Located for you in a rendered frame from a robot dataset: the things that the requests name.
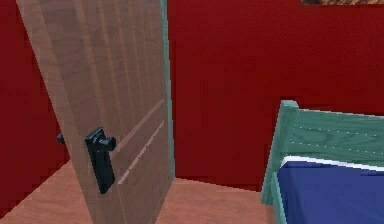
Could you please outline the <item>brown framed wall picture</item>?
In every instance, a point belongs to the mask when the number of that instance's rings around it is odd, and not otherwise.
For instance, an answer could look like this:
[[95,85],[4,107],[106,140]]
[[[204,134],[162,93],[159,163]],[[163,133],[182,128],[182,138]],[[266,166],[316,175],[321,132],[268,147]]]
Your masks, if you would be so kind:
[[303,5],[384,5],[384,0],[300,0]]

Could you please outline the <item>green wooden bed blue cover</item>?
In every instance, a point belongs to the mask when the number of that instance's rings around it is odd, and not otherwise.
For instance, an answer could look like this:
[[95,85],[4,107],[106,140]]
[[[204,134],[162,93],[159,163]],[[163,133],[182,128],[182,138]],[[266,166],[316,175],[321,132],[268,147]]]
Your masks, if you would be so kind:
[[276,224],[384,224],[384,116],[283,100],[261,201]]

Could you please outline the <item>light wooden room door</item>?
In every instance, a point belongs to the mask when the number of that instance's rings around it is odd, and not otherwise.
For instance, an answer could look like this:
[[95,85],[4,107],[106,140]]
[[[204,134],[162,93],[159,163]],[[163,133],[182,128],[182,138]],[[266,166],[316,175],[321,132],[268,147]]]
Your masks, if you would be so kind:
[[[155,224],[175,178],[167,0],[16,0],[93,224]],[[101,194],[85,137],[116,139]]]

